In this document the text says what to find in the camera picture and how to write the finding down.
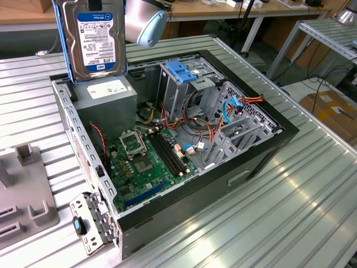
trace blue drive bracket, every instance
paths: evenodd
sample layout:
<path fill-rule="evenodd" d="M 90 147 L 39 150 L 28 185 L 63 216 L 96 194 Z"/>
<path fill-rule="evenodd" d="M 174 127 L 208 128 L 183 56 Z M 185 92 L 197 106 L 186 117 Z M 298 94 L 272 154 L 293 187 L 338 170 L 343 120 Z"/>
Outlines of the blue drive bracket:
<path fill-rule="evenodd" d="M 188 83 L 197 80 L 197 76 L 191 72 L 178 60 L 166 63 L 166 67 L 181 83 Z"/>

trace workbench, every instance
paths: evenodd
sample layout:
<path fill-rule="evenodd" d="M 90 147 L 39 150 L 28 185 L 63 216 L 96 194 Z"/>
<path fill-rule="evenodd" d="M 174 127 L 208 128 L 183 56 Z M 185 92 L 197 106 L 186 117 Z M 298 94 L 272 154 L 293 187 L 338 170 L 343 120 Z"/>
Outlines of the workbench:
<path fill-rule="evenodd" d="M 60 223 L 0 251 L 0 267 L 343 267 L 357 250 L 357 152 L 219 39 L 127 46 L 128 61 L 207 49 L 300 131 L 263 171 L 120 262 L 107 245 L 87 257 L 69 201 L 89 190 L 61 124 L 49 75 L 62 54 L 0 61 L 0 154 L 41 149 Z"/>
<path fill-rule="evenodd" d="M 194 0 L 193 2 L 176 1 L 172 4 L 171 21 L 204 21 L 238 18 L 239 10 L 240 8 L 233 8 L 225 3 L 218 3 L 216 6 L 207 6 L 203 4 L 201 0 Z M 255 20 L 242 51 L 249 51 L 263 19 L 266 17 L 318 15 L 318 18 L 324 18 L 327 12 L 327 8 L 316 7 L 290 9 L 276 0 L 264 3 L 262 8 L 253 8 L 248 17 L 255 18 Z M 244 14 L 245 9 L 242 8 L 240 17 L 243 18 Z M 0 7 L 0 32 L 56 28 L 57 24 L 53 8 L 50 8 L 46 13 L 41 14 L 20 9 Z"/>

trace blue cable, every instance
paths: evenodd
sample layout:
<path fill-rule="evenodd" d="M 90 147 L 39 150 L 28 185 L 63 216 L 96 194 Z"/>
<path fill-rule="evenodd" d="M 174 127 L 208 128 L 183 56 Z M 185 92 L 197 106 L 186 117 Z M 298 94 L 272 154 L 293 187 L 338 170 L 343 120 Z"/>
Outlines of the blue cable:
<path fill-rule="evenodd" d="M 243 104 L 241 104 L 239 101 L 238 101 L 238 98 L 236 97 L 236 95 L 233 95 L 233 99 L 234 100 L 231 100 L 231 99 L 227 99 L 224 103 L 223 103 L 223 108 L 222 108 L 222 114 L 223 114 L 223 117 L 224 119 L 227 121 L 228 124 L 230 124 L 230 120 L 226 114 L 226 111 L 225 111 L 225 105 L 227 103 L 231 103 L 235 108 L 238 107 L 238 106 L 243 106 Z"/>
<path fill-rule="evenodd" d="M 189 143 L 189 144 L 186 144 L 184 147 L 183 147 L 183 151 L 185 152 L 189 147 L 191 146 L 194 146 L 193 144 Z"/>
<path fill-rule="evenodd" d="M 226 105 L 228 102 L 231 103 L 231 104 L 233 104 L 234 107 L 237 107 L 237 104 L 235 104 L 231 99 L 227 99 L 227 100 L 223 103 L 222 114 L 223 114 L 224 119 L 225 119 L 225 120 L 227 121 L 227 123 L 229 124 L 229 123 L 230 123 L 230 120 L 229 120 L 227 114 L 225 113 L 225 105 Z"/>
<path fill-rule="evenodd" d="M 189 143 L 189 144 L 186 144 L 185 146 L 184 146 L 184 148 L 183 148 L 183 151 L 185 152 L 189 147 L 194 147 L 194 148 L 198 148 L 196 145 L 194 145 L 194 144 L 192 144 L 192 143 Z"/>

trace cardboard box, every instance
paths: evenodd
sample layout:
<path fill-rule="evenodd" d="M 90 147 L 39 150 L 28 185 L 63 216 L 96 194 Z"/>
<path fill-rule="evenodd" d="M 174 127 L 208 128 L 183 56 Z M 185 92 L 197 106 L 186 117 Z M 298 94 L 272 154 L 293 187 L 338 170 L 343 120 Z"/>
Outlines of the cardboard box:
<path fill-rule="evenodd" d="M 51 6 L 51 0 L 0 0 L 0 6 L 12 7 L 37 13 L 45 13 Z"/>
<path fill-rule="evenodd" d="M 310 113 L 315 96 L 309 94 L 300 101 Z M 313 115 L 350 145 L 357 144 L 357 109 L 333 90 L 319 92 Z"/>

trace green circuit board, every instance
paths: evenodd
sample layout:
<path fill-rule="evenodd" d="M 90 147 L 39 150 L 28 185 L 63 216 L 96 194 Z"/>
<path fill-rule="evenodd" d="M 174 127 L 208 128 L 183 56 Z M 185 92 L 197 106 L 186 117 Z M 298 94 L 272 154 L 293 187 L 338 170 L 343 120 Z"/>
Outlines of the green circuit board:
<path fill-rule="evenodd" d="M 169 130 L 162 130 L 160 134 L 167 142 L 176 143 Z M 142 138 L 147 152 L 145 155 L 136 155 L 132 160 L 128 158 L 120 141 L 109 147 L 111 152 L 115 151 L 114 155 L 113 153 L 110 155 L 110 178 L 117 190 L 114 205 L 120 212 L 198 173 L 190 158 L 186 157 L 185 163 L 182 160 L 180 161 L 189 172 L 174 177 L 150 143 L 147 134 L 144 133 Z M 138 197 L 140 197 L 139 202 L 128 205 L 128 202 L 133 202 Z"/>

